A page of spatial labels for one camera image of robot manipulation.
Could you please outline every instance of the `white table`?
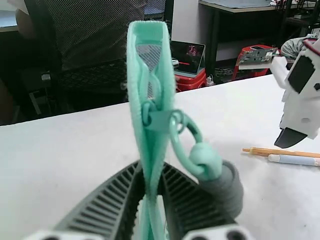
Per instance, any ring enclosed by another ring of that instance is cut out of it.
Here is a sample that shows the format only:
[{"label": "white table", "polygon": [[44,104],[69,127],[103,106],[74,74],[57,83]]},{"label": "white table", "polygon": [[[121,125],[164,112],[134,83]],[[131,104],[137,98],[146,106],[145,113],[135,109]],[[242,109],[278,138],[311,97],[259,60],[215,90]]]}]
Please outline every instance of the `white table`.
[{"label": "white table", "polygon": [[18,31],[15,11],[0,10],[0,33]]},{"label": "white table", "polygon": [[[272,75],[176,95],[244,186],[237,221],[257,240],[318,240],[320,172],[267,162],[242,148],[272,148],[280,130],[281,90]],[[188,133],[186,150],[194,144]],[[320,137],[292,150],[319,152]],[[55,226],[79,201],[139,157],[128,104],[0,127],[0,238],[19,240]],[[167,161],[181,169],[171,148]]]},{"label": "white table", "polygon": [[[276,10],[277,7],[269,5],[270,1],[266,0],[260,0],[260,2],[265,2],[264,6],[261,6],[261,4],[257,4],[256,6],[251,6],[251,7],[237,7],[238,3],[236,3],[238,0],[234,0],[235,7],[229,7],[229,6],[224,6],[222,4],[217,4],[214,2],[219,2],[219,1],[211,1],[211,0],[199,0],[199,4],[214,8],[214,9],[219,9],[222,11],[230,12],[230,13],[247,13],[247,12],[260,12],[260,11],[272,11]],[[305,2],[303,4],[303,8],[308,8],[308,9],[313,9],[315,7],[315,3],[312,1]],[[296,9],[298,5],[293,4],[291,6],[292,9]]]}]

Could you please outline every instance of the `office chair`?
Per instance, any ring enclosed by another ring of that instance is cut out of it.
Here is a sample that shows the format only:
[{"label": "office chair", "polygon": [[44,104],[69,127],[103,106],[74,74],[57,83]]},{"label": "office chair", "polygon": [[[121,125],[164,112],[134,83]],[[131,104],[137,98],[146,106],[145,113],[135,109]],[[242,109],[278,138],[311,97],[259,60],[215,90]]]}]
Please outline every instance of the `office chair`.
[{"label": "office chair", "polygon": [[166,21],[174,0],[25,0],[63,113],[126,99],[126,44],[130,22]]}]

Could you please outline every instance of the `cable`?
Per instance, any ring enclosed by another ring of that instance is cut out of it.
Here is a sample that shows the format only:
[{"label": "cable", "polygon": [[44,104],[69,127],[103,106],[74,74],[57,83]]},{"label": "cable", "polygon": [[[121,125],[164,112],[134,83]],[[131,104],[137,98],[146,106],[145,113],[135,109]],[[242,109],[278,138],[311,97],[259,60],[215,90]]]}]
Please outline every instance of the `cable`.
[{"label": "cable", "polygon": [[304,39],[304,40],[302,41],[303,45],[304,45],[307,49],[309,49],[310,51],[312,51],[313,53],[317,54],[317,55],[320,57],[320,51],[317,50],[317,49],[315,49],[315,48],[311,45],[311,43],[309,42],[309,39],[313,40],[313,38]]}]

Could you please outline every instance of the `black table leg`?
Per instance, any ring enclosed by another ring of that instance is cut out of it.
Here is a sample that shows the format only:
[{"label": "black table leg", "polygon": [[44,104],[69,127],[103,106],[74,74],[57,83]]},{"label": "black table leg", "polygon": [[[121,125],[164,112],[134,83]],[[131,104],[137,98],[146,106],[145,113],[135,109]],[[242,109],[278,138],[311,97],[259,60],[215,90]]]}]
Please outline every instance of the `black table leg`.
[{"label": "black table leg", "polygon": [[284,43],[284,35],[285,35],[285,30],[286,30],[286,19],[290,14],[292,1],[293,0],[286,1],[285,10],[284,10],[284,14],[282,17],[280,31],[279,31],[279,36],[278,36],[278,40],[276,43],[278,48],[281,48],[282,44]]},{"label": "black table leg", "polygon": [[219,34],[220,12],[214,10],[208,31],[207,48],[205,51],[205,64],[207,76],[215,74],[216,57],[218,50],[218,34]]}]

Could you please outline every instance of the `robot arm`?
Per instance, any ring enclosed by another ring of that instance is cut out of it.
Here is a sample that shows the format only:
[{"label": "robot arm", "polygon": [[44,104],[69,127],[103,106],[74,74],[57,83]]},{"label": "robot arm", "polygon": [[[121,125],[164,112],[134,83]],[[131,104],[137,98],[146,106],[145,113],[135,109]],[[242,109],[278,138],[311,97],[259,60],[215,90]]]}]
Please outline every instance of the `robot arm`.
[{"label": "robot arm", "polygon": [[284,57],[275,57],[270,66],[278,85],[285,89],[281,133],[275,141],[280,148],[289,148],[304,138],[314,139],[320,128],[320,40],[313,45],[305,40],[290,71]]}]

